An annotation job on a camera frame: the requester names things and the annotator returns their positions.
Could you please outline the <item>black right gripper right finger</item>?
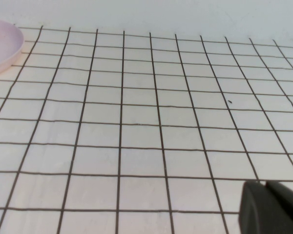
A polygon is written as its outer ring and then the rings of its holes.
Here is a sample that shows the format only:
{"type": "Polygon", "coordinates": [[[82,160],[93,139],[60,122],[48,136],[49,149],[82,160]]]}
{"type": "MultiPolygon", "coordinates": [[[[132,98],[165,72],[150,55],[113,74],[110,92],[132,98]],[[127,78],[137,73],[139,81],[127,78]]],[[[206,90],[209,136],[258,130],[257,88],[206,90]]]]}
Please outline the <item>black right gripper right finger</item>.
{"type": "Polygon", "coordinates": [[[268,181],[266,187],[274,195],[287,215],[293,220],[293,191],[276,181],[268,181]]]}

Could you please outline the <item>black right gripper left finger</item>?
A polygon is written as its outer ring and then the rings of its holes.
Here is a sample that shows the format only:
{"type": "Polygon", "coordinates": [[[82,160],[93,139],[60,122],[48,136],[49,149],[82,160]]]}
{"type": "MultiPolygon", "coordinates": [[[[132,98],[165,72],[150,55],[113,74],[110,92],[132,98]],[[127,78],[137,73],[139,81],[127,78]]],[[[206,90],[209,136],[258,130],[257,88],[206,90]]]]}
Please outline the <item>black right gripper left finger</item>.
{"type": "Polygon", "coordinates": [[[257,182],[243,185],[238,221],[242,234],[293,234],[293,220],[266,185],[257,182]]]}

